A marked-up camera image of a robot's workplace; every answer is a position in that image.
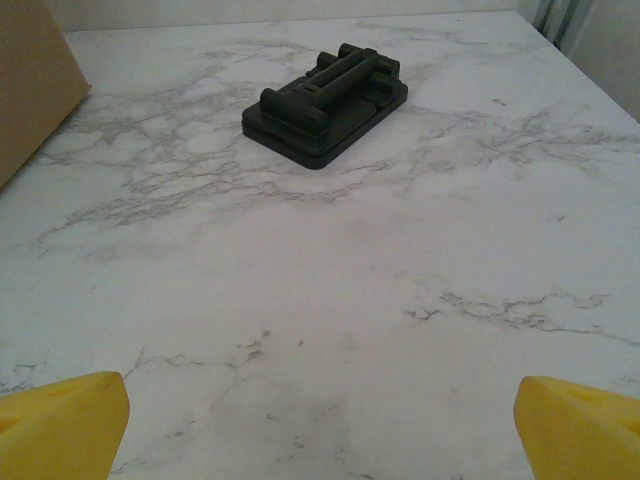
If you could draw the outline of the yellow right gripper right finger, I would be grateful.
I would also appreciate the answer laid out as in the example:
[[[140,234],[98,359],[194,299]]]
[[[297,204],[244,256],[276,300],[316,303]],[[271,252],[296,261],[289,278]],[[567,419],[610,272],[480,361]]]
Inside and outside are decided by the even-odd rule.
[[[529,376],[514,422],[535,480],[640,480],[640,399]]]

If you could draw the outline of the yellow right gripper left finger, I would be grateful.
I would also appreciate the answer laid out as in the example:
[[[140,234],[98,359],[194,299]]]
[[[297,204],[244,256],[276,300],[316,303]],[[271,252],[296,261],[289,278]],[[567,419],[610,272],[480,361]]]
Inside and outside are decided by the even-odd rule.
[[[0,480],[107,480],[129,413],[118,372],[0,396]]]

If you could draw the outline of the brown cardboard express box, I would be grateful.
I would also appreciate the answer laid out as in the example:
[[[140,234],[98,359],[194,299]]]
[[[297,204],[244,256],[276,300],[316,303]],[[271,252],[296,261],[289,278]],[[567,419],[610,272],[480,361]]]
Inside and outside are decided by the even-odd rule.
[[[0,188],[89,91],[44,0],[0,0]]]

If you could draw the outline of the black folding phone stand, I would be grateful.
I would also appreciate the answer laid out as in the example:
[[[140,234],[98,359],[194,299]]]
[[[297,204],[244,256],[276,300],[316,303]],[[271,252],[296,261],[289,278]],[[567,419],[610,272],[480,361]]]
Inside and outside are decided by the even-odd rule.
[[[408,97],[400,62],[344,43],[320,52],[305,75],[242,112],[243,134],[298,165],[320,170],[399,108]]]

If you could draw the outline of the aluminium frame post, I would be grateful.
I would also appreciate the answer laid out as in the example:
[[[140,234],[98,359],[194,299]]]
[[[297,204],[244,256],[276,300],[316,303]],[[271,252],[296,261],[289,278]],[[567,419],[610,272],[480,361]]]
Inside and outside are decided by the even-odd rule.
[[[575,0],[539,0],[533,25],[551,44],[560,49],[575,8]]]

